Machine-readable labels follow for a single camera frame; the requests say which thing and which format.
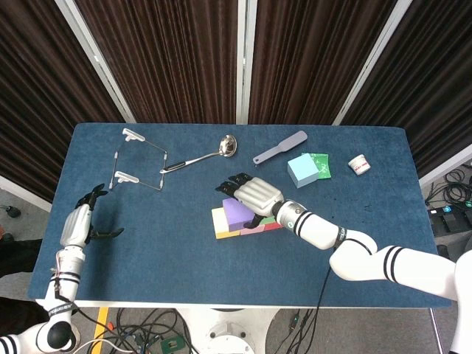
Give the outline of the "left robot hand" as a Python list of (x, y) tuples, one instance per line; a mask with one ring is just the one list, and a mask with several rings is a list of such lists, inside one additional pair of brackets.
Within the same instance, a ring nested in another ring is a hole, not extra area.
[(112, 232), (99, 232), (91, 224), (92, 212), (97, 199), (106, 195), (104, 184), (99, 184), (91, 192), (79, 199), (74, 210), (67, 216), (60, 238), (63, 247), (77, 246), (84, 248), (91, 240), (115, 238), (124, 232), (124, 228)]

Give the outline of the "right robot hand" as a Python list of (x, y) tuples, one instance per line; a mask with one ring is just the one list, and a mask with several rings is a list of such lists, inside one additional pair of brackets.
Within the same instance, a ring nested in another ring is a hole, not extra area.
[(285, 202), (280, 190), (247, 173), (228, 177), (228, 181), (222, 182), (215, 190), (236, 199), (254, 213), (252, 220), (244, 223), (246, 229), (254, 229), (264, 218), (276, 216)]

